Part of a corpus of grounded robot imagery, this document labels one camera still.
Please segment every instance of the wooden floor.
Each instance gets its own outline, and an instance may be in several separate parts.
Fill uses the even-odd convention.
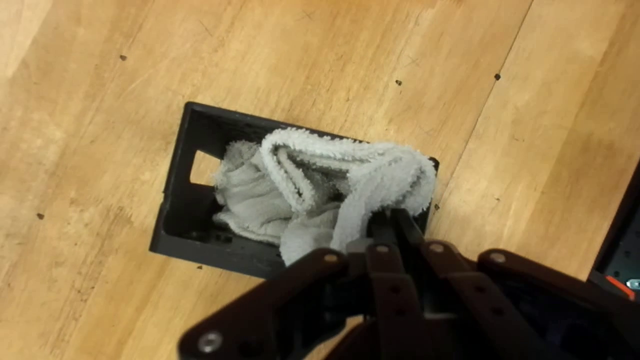
[[[585,276],[640,155],[636,0],[0,1],[2,357],[176,357],[257,280],[147,252],[181,103],[439,158],[429,236]]]

